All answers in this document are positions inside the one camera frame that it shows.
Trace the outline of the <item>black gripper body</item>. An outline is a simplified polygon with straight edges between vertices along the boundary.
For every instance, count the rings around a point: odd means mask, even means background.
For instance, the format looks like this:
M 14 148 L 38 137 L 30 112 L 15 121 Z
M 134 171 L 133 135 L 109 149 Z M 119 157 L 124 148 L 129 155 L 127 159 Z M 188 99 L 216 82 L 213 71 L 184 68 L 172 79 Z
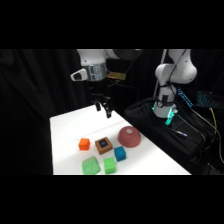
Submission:
M 90 94 L 92 101 L 98 101 L 100 102 L 103 99 L 106 99 L 109 97 L 108 94 L 108 82 L 106 79 L 101 81 L 95 81 L 95 82 L 88 82 Z

